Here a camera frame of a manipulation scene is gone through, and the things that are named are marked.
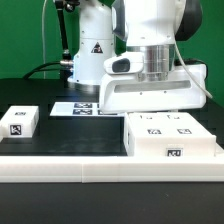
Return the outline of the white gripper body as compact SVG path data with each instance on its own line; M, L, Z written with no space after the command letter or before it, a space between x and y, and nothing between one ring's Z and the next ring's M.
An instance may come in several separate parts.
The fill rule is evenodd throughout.
M108 75L101 82L99 107L104 114L202 108L205 93L182 66L163 81L139 80L136 74Z

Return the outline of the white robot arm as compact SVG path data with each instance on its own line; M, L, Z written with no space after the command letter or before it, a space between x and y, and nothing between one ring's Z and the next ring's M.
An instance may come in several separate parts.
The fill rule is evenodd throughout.
M99 93L105 114L201 108L206 67L177 47L202 23L200 0L81 0L75 87Z

